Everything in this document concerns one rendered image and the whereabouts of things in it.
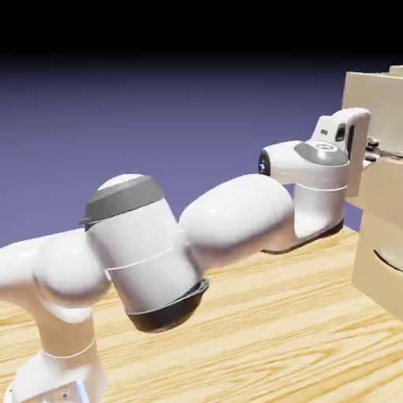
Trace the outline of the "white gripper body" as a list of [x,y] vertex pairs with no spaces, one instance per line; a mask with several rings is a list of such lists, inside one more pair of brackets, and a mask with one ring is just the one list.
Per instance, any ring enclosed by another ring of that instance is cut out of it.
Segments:
[[372,115],[368,109],[360,107],[341,109],[338,113],[340,122],[346,126],[345,144],[349,157],[346,197],[354,198],[359,193]]

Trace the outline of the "tall light wooden drawer front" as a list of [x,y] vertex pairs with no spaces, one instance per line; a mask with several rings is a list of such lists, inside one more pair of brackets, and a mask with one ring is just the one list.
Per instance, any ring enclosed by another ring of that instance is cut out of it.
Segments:
[[[388,72],[347,72],[342,107],[360,106],[372,113],[368,135],[382,150],[403,154],[403,65]],[[403,159],[380,157],[364,169],[359,193],[348,201],[362,209],[403,209]]]

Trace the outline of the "light wooden cabinet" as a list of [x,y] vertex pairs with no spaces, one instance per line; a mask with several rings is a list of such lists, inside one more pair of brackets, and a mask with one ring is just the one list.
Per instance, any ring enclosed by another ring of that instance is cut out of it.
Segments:
[[403,322],[403,65],[347,72],[342,105],[369,109],[369,136],[402,156],[369,164],[347,201],[362,211],[353,285]]

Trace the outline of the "short light wooden drawer front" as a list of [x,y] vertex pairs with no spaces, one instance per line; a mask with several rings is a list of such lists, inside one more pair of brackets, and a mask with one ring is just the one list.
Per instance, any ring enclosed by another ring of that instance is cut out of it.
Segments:
[[403,322],[403,273],[375,255],[374,249],[381,245],[403,249],[403,209],[380,206],[364,210],[352,277],[358,290]]

